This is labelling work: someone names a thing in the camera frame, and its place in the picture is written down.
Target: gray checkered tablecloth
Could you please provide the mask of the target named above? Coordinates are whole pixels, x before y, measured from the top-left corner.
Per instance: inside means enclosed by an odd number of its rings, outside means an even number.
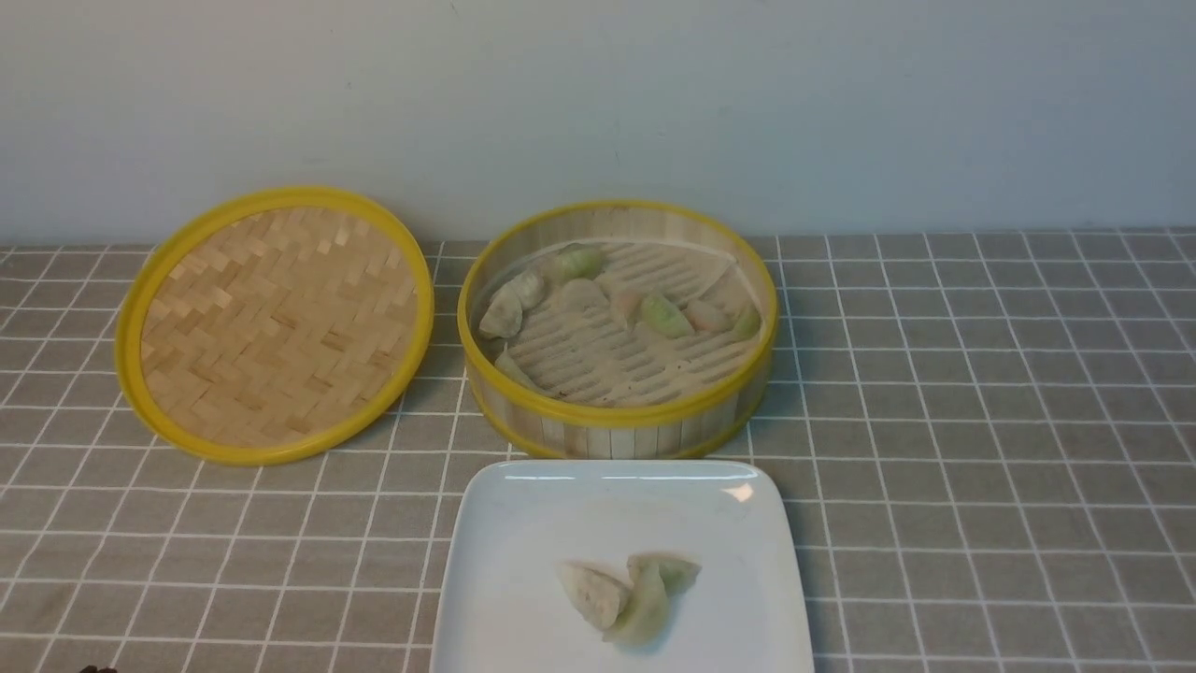
[[[1196,671],[1196,231],[751,240],[776,481],[822,672]],[[343,447],[201,464],[129,411],[139,246],[0,247],[0,671],[428,667],[457,508],[519,458],[466,391],[480,243],[423,243],[433,347]]]

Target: plate rim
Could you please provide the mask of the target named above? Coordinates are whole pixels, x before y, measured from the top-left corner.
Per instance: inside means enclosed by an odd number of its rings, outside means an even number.
[[[501,472],[505,469],[509,469],[511,466],[520,466],[520,465],[526,465],[529,467],[532,467],[535,465],[542,465],[543,467],[562,467],[562,466],[565,466],[565,467],[585,467],[587,470],[602,470],[602,469],[610,469],[612,466],[620,466],[620,467],[665,467],[665,466],[673,466],[673,467],[676,467],[678,465],[682,465],[682,466],[684,466],[684,465],[689,465],[689,466],[697,466],[697,465],[709,465],[709,466],[726,465],[726,466],[732,466],[733,465],[733,466],[738,466],[738,467],[742,467],[742,469],[746,470],[748,472],[751,473],[751,477],[753,479],[759,479],[762,485],[767,485],[767,488],[768,488],[768,490],[770,492],[770,498],[775,498],[775,502],[776,502],[776,504],[780,508],[779,512],[777,512],[777,514],[780,514],[781,518],[782,518],[782,520],[786,524],[788,524],[788,514],[785,512],[785,501],[781,498],[781,492],[780,492],[780,489],[777,489],[777,487],[776,487],[776,482],[771,477],[769,477],[769,475],[767,472],[764,472],[763,470],[756,467],[755,465],[751,465],[750,463],[743,461],[743,460],[721,460],[721,459],[720,460],[709,460],[709,459],[682,459],[682,460],[669,460],[669,459],[615,459],[615,460],[566,459],[566,460],[542,460],[542,459],[530,459],[530,460],[504,460],[504,461],[490,464],[490,465],[483,467],[482,470],[478,470],[477,473],[475,473],[474,477],[470,478],[469,484],[465,485],[465,491],[462,495],[460,504],[457,508],[457,520],[453,522],[453,533],[452,533],[452,536],[450,538],[450,543],[448,543],[448,556],[445,559],[445,571],[444,571],[444,577],[443,577],[441,585],[440,585],[440,600],[439,600],[439,602],[437,605],[437,618],[434,620],[434,628],[433,628],[433,635],[432,635],[432,646],[431,646],[431,650],[432,651],[431,651],[431,655],[429,655],[431,659],[429,659],[429,663],[428,663],[428,673],[438,673],[437,672],[437,655],[438,655],[438,653],[440,650],[440,648],[438,647],[438,643],[440,642],[440,638],[441,638],[441,634],[443,634],[441,620],[444,618],[445,606],[447,605],[447,601],[445,601],[444,599],[445,599],[445,595],[447,594],[447,592],[450,591],[450,586],[451,586],[450,585],[450,577],[452,577],[452,568],[454,565],[454,558],[457,556],[457,550],[459,549],[456,543],[457,543],[459,536],[462,536],[462,528],[459,526],[457,526],[457,524],[460,522],[462,515],[468,512],[466,504],[469,502],[470,496],[472,495],[476,498],[476,496],[477,496],[477,489],[478,489],[477,485],[478,484],[482,484],[482,483],[492,479],[495,473]],[[810,614],[808,614],[808,611],[806,610],[806,600],[807,599],[806,599],[806,595],[805,595],[805,586],[803,583],[803,577],[801,577],[801,564],[800,564],[800,559],[798,558],[797,550],[794,549],[794,539],[793,539],[793,531],[792,531],[792,528],[789,526],[783,526],[782,527],[782,533],[779,533],[779,534],[783,536],[783,538],[786,540],[788,540],[788,545],[786,545],[786,546],[789,550],[789,555],[787,556],[787,558],[792,558],[792,561],[793,561],[792,574],[793,574],[794,587],[797,588],[797,596],[794,596],[794,599],[797,600],[797,604],[793,607],[793,611],[795,612],[797,617],[799,617],[800,623],[805,626],[805,631],[804,631],[805,638],[803,638],[803,641],[804,641],[804,649],[805,649],[806,654],[808,655],[808,661],[795,662],[795,663],[799,665],[799,666],[800,665],[806,665],[807,666],[807,671],[810,671],[812,673],[814,671],[814,668],[813,668],[813,666],[814,666],[814,660],[813,660],[813,634],[811,632],[811,626],[810,626]]]

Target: woven bamboo pattern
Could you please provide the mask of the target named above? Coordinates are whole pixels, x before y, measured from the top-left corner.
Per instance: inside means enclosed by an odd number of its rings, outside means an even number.
[[[346,421],[407,355],[416,281],[364,219],[281,208],[222,227],[158,288],[141,368],[164,414],[233,447],[276,447]]]

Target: bamboo steamer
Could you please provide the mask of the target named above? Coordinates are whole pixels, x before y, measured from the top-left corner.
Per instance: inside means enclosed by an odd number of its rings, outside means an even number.
[[[483,339],[490,295],[515,273],[575,241],[598,245],[594,279],[609,296],[623,287],[675,301],[701,294],[728,313],[756,304],[755,338],[726,332],[665,339],[639,323],[618,325],[608,306],[565,306],[556,289],[525,312],[519,334]],[[470,388],[489,423],[539,458],[681,459],[734,436],[759,404],[776,336],[771,276],[756,251],[710,218],[676,206],[604,201],[532,216],[493,240],[470,268],[457,306]],[[543,394],[504,375],[504,350]]]
[[[171,445],[277,465],[382,416],[415,377],[433,310],[423,253],[380,204],[318,185],[260,191],[148,259],[117,322],[116,372]]]

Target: dumpling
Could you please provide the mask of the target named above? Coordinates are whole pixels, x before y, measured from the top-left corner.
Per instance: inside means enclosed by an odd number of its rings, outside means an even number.
[[[622,582],[579,563],[559,563],[556,577],[573,607],[591,626],[605,631],[615,625],[631,591]]]

